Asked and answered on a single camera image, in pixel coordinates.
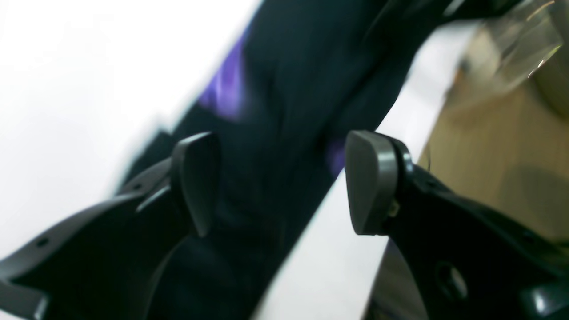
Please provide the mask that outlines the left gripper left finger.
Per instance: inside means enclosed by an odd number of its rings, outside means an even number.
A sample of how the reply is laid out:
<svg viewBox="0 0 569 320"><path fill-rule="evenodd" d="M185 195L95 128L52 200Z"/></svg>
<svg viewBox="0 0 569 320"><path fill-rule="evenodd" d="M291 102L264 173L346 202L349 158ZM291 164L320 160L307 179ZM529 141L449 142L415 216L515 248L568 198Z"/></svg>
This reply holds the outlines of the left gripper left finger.
<svg viewBox="0 0 569 320"><path fill-rule="evenodd" d="M175 249L212 226L221 147L213 133L119 194L47 229L1 261L1 310L25 320L144 320Z"/></svg>

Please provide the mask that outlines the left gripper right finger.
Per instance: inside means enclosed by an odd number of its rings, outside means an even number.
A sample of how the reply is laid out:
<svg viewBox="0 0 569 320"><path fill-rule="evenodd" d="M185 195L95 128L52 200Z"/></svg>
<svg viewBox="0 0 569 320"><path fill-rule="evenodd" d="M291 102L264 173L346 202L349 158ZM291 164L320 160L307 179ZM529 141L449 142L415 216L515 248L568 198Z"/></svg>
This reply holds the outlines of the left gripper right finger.
<svg viewBox="0 0 569 320"><path fill-rule="evenodd" d="M345 177L355 233L396 244L431 320L569 317L567 255L452 192L413 164L400 140L351 131Z"/></svg>

